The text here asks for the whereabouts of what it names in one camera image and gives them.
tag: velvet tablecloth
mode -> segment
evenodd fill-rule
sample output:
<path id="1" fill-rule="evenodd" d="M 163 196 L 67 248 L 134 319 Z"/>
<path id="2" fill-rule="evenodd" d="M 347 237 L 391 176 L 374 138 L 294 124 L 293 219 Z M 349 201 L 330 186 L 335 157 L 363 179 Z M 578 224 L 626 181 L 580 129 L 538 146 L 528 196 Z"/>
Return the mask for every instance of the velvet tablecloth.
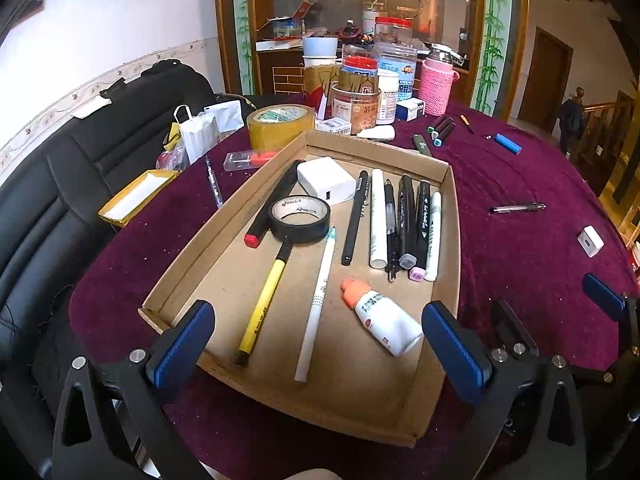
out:
<path id="1" fill-rule="evenodd" d="M 492 299 L 511 303 L 543 354 L 604 369 L 616 357 L 617 328 L 581 290 L 594 272 L 619 292 L 636 293 L 625 248 L 597 198 L 559 150 L 525 132 L 451 103 L 464 113 L 437 158 L 452 165 L 460 210 L 462 276 L 458 319 L 494 342 Z M 396 139 L 413 148 L 432 117 L 396 121 Z M 513 155 L 487 134 L 500 132 L 522 147 Z M 216 146 L 209 157 L 228 198 L 251 171 L 222 171 L 226 153 L 249 148 L 245 129 Z M 491 216 L 488 208 L 543 202 L 546 210 Z M 99 362 L 146 348 L 156 333 L 137 309 L 165 269 L 216 206 L 201 158 L 158 194 L 100 254 L 76 286 L 71 325 L 88 355 Z M 604 247 L 589 258 L 577 235 L 593 225 Z M 165 409 L 197 457 L 232 480 L 280 480 L 324 467 L 344 480 L 427 478 L 469 416 L 445 382 L 424 438 L 414 449 L 385 446 L 333 433 L 237 393 L 199 368 L 178 399 Z"/>

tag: white marker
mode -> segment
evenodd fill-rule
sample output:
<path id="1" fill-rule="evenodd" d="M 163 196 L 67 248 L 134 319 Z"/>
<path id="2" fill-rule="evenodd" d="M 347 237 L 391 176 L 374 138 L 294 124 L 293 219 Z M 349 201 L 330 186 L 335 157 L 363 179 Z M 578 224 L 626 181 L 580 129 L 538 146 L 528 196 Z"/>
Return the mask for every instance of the white marker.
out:
<path id="1" fill-rule="evenodd" d="M 440 258 L 440 221 L 442 214 L 442 196 L 439 191 L 431 195 L 431 225 L 429 226 L 429 253 L 424 279 L 435 282 L 438 277 L 438 260 Z"/>
<path id="2" fill-rule="evenodd" d="M 386 267 L 386 211 L 385 183 L 382 170 L 371 172 L 371 253 L 369 265 L 374 269 Z"/>
<path id="3" fill-rule="evenodd" d="M 320 323 L 322 303 L 324 303 L 326 282 L 329 279 L 331 260 L 334 257 L 334 247 L 335 227 L 332 227 L 326 236 L 326 244 L 324 245 L 324 253 L 322 254 L 322 262 L 320 263 L 320 271 L 318 272 L 318 281 L 316 282 L 316 291 L 311 300 L 311 310 L 309 311 L 309 318 L 306 320 L 305 337 L 302 340 L 302 348 L 300 349 L 300 357 L 298 358 L 298 366 L 296 367 L 294 380 L 300 383 L 306 382 L 306 374 L 309 371 L 311 354 L 314 351 L 316 333 L 318 332 L 318 324 Z"/>

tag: glue bottle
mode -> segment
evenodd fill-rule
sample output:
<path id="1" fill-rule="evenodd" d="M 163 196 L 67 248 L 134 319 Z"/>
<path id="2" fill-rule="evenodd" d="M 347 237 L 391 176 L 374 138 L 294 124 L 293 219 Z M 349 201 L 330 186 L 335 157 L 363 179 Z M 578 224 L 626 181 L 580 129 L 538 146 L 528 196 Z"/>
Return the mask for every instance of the glue bottle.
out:
<path id="1" fill-rule="evenodd" d="M 342 298 L 364 327 L 393 355 L 408 352 L 422 336 L 422 327 L 395 301 L 371 290 L 369 283 L 347 278 L 340 286 Z"/>

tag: pink thermos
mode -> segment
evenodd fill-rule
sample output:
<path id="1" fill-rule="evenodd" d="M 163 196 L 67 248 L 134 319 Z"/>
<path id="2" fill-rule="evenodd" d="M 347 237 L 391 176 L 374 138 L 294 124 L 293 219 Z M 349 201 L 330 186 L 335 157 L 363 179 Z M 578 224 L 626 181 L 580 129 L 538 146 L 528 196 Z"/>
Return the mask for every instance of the pink thermos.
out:
<path id="1" fill-rule="evenodd" d="M 451 86 L 460 79 L 460 74 L 453 70 L 452 57 L 459 58 L 448 46 L 434 43 L 422 62 L 418 98 L 424 101 L 424 112 L 429 115 L 439 116 L 446 111 Z"/>

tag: green bamboo decoration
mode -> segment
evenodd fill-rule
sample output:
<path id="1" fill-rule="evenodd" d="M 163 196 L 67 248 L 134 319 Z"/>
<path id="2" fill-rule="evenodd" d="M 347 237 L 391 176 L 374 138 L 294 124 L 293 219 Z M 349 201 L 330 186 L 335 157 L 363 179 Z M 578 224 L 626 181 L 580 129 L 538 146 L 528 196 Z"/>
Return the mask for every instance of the green bamboo decoration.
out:
<path id="1" fill-rule="evenodd" d="M 498 63 L 504 62 L 506 40 L 503 37 L 505 26 L 499 15 L 508 4 L 509 0 L 486 0 L 482 65 L 479 67 L 478 94 L 474 104 L 476 110 L 485 114 L 492 113 L 494 107 L 489 103 L 489 95 L 500 84 Z"/>
<path id="2" fill-rule="evenodd" d="M 247 0 L 234 0 L 236 19 L 236 43 L 242 93 L 254 94 L 254 70 L 252 64 L 251 35 L 249 31 L 249 4 Z"/>

